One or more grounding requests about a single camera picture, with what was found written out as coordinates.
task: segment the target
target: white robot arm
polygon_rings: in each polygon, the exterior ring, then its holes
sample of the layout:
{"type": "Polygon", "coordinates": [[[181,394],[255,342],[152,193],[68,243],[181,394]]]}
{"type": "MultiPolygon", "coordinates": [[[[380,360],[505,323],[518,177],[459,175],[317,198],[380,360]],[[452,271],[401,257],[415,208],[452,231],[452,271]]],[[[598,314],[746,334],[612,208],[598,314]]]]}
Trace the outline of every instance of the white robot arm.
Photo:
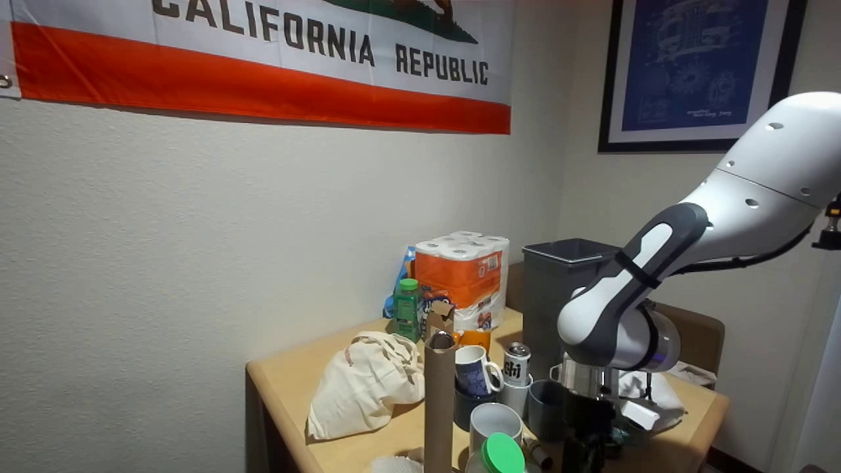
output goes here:
{"type": "Polygon", "coordinates": [[[672,275],[762,264],[791,250],[841,189],[841,96],[773,106],[677,206],[657,213],[557,315],[576,363],[666,370],[675,330],[645,314],[672,275]]]}

